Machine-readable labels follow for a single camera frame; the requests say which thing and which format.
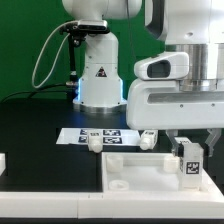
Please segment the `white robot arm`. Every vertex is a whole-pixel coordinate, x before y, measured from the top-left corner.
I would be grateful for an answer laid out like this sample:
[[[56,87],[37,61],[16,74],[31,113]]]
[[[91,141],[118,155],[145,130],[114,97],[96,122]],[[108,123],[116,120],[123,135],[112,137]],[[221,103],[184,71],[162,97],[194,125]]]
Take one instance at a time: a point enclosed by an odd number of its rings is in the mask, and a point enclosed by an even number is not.
[[[209,154],[224,128],[224,0],[63,0],[79,21],[128,17],[145,10],[134,33],[143,52],[163,43],[158,55],[140,57],[128,92],[132,129],[207,129]]]

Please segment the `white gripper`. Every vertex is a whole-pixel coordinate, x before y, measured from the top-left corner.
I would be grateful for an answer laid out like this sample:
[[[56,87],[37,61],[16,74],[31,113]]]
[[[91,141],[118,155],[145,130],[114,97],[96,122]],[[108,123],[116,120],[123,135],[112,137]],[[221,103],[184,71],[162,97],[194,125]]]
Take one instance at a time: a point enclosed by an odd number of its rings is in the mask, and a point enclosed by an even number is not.
[[[182,92],[177,81],[136,79],[129,88],[126,121],[134,130],[167,130],[174,156],[177,130],[213,128],[205,141],[206,155],[212,157],[224,128],[224,91]]]

